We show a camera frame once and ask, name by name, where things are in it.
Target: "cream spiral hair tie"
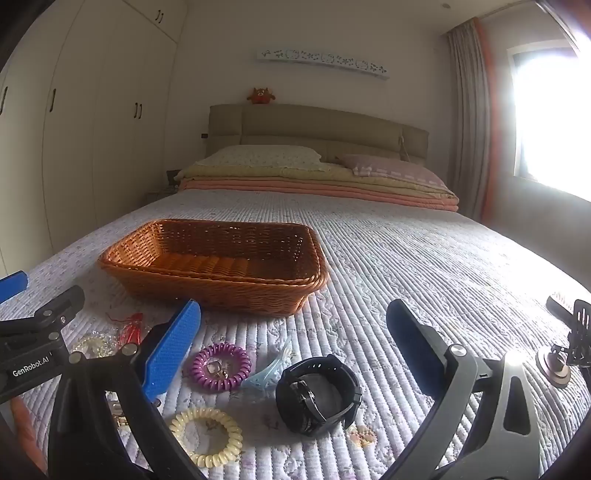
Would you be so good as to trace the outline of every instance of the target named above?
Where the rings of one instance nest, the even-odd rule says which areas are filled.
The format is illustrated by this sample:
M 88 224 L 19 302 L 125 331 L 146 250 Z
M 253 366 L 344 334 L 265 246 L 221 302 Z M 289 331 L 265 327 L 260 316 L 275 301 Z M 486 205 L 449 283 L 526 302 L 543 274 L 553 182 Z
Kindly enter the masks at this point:
M 211 419 L 220 423 L 228 431 L 228 445 L 221 452 L 215 455 L 200 455 L 199 453 L 190 452 L 183 445 L 182 438 L 187 423 L 193 420 Z M 211 468 L 214 466 L 222 466 L 228 462 L 233 462 L 240 453 L 242 448 L 242 430 L 238 427 L 234 419 L 218 410 L 217 408 L 190 408 L 179 413 L 173 424 L 170 426 L 170 431 L 173 432 L 174 437 L 181 444 L 185 452 L 189 455 L 191 460 L 197 464 L 198 467 Z

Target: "wicker basket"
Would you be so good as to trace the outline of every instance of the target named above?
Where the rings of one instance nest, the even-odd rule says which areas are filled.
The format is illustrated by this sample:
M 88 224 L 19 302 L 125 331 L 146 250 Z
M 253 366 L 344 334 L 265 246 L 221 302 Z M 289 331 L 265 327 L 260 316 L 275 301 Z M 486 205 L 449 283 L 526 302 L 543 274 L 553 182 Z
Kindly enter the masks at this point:
M 99 258 L 129 294 L 290 315 L 326 284 L 316 234 L 296 223 L 156 220 Z

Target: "black watch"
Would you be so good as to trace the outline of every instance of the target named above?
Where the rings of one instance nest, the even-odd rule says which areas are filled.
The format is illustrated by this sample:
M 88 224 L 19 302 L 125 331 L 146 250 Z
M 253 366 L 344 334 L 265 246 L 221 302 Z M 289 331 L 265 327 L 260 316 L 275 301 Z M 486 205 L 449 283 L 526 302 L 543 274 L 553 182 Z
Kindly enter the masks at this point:
M 314 392 L 307 375 L 324 377 L 340 395 L 337 412 L 326 416 L 319 409 L 319 392 Z M 353 371 L 334 355 L 315 356 L 283 370 L 275 390 L 279 415 L 295 433 L 317 436 L 343 421 L 347 429 L 353 423 L 361 404 L 361 387 Z

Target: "pink blanket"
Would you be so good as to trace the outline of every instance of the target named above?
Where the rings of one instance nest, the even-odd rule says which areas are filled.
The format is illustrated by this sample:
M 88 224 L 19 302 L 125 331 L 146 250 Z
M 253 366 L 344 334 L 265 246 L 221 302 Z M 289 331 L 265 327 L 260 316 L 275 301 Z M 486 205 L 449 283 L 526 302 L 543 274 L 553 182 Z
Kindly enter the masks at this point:
M 373 202 L 395 203 L 411 207 L 423 207 L 435 210 L 457 212 L 457 199 L 426 199 L 394 193 L 375 192 L 355 187 L 344 187 L 304 181 L 292 180 L 261 180 L 252 179 L 185 179 L 181 182 L 180 190 L 249 190 L 255 192 L 308 193 L 329 197 L 343 197 Z

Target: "plush toy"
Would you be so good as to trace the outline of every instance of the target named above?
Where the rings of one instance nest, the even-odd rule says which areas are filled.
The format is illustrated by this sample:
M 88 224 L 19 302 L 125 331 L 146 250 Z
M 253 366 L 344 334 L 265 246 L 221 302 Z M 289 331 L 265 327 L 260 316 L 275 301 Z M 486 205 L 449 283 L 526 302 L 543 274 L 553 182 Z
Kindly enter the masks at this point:
M 275 95 L 273 95 L 268 88 L 253 88 L 252 93 L 247 100 L 250 100 L 253 104 L 270 103 L 271 100 L 275 100 Z

